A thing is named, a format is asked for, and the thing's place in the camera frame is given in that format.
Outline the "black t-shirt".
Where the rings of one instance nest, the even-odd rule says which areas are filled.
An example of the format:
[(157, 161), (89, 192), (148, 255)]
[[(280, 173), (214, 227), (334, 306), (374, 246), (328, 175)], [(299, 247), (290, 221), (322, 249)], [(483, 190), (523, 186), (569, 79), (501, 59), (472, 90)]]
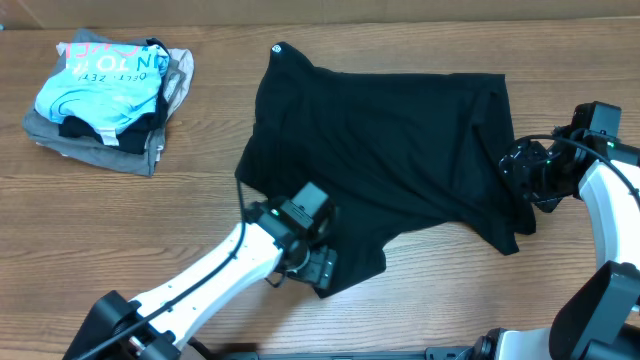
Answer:
[(501, 74), (334, 72), (280, 42), (236, 176), (270, 198), (313, 183), (336, 204), (327, 298), (382, 273), (405, 232), (460, 222), (516, 253), (536, 220), (499, 166), (513, 141)]

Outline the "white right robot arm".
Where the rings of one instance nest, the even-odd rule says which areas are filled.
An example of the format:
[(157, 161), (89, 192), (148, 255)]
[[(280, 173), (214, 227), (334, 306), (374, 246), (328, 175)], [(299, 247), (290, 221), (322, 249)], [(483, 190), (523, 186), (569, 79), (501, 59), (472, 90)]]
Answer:
[(608, 136), (520, 138), (502, 161), (525, 184), (525, 197), (549, 208), (573, 195), (587, 207), (597, 270), (557, 313), (528, 331), (493, 329), (448, 359), (636, 359), (639, 329), (639, 151)]

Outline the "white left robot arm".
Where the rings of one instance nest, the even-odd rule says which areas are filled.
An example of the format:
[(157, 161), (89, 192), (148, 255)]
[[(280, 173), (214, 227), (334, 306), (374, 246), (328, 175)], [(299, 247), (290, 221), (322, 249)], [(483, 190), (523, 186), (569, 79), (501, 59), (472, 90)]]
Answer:
[(177, 359), (195, 333), (235, 296), (272, 273), (325, 289), (337, 254), (324, 244), (335, 207), (324, 200), (255, 203), (228, 237), (166, 283), (91, 308), (67, 359)]

